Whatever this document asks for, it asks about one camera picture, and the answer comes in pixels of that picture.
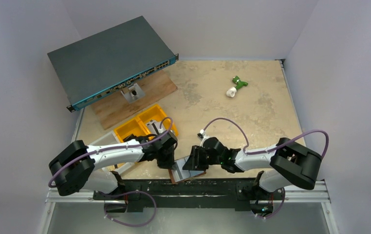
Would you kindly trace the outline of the brown leather card holder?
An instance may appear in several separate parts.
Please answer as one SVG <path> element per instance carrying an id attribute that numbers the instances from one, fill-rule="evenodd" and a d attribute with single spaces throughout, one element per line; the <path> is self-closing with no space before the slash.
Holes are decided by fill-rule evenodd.
<path id="1" fill-rule="evenodd" d="M 183 170 L 182 167 L 187 162 L 189 156 L 177 159 L 174 161 L 173 169 L 169 169 L 168 173 L 172 184 L 178 184 L 187 180 L 191 180 L 195 177 L 205 175 L 205 171 L 190 171 Z"/>

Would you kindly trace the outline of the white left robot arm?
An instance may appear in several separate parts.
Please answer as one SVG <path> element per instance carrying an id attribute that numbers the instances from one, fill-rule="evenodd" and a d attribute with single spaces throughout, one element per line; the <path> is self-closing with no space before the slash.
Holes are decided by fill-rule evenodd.
<path id="1" fill-rule="evenodd" d="M 90 186 L 109 194 L 117 189 L 117 178 L 106 176 L 99 182 L 93 179 L 95 171 L 119 163 L 153 160 L 161 169 L 172 169 L 177 142 L 171 131 L 158 135 L 130 135 L 123 143 L 104 146 L 85 145 L 84 141 L 76 140 L 49 163 L 52 178 L 48 186 L 56 188 L 60 196 L 72 195 Z"/>

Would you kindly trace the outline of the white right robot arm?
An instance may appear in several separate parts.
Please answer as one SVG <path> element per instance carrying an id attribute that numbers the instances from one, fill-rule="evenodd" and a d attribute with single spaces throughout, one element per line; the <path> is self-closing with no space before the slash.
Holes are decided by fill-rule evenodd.
<path id="1" fill-rule="evenodd" d="M 266 168 L 266 172 L 259 174 L 257 186 L 271 193 L 289 185 L 313 190 L 321 163 L 319 153 L 287 137 L 280 138 L 271 147 L 247 152 L 227 148 L 216 137 L 210 137 L 192 146 L 182 169 L 205 171 L 211 165 L 220 165 L 233 174 Z"/>

